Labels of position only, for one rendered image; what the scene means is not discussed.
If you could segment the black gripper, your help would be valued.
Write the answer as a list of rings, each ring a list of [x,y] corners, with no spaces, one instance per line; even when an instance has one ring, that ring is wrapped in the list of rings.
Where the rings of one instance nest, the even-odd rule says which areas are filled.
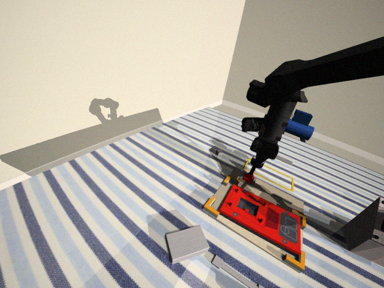
[[[268,111],[265,116],[266,126],[263,136],[256,137],[250,150],[257,153],[255,165],[259,166],[267,159],[275,160],[278,151],[278,141],[281,140],[283,132],[289,123],[290,118],[284,118]]]

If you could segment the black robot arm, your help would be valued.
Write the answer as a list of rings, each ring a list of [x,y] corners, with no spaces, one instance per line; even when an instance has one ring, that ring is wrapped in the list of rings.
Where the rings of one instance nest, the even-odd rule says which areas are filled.
[[[384,76],[384,37],[377,38],[312,60],[296,59],[282,63],[265,78],[265,83],[252,80],[248,101],[269,107],[269,112],[290,118],[297,102],[307,103],[304,88]],[[267,120],[246,117],[243,132],[263,136]]]

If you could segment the black tyre with grey wheel rim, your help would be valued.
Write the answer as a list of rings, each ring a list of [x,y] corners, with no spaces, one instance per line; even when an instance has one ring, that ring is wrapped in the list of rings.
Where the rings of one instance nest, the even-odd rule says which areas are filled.
[[[254,156],[252,157],[251,161],[250,161],[251,165],[254,166],[255,168],[262,168],[263,165],[264,165],[264,163],[265,163],[265,161],[264,161],[261,165],[256,166],[256,165],[255,165],[255,161],[256,161],[256,155],[254,155]]]

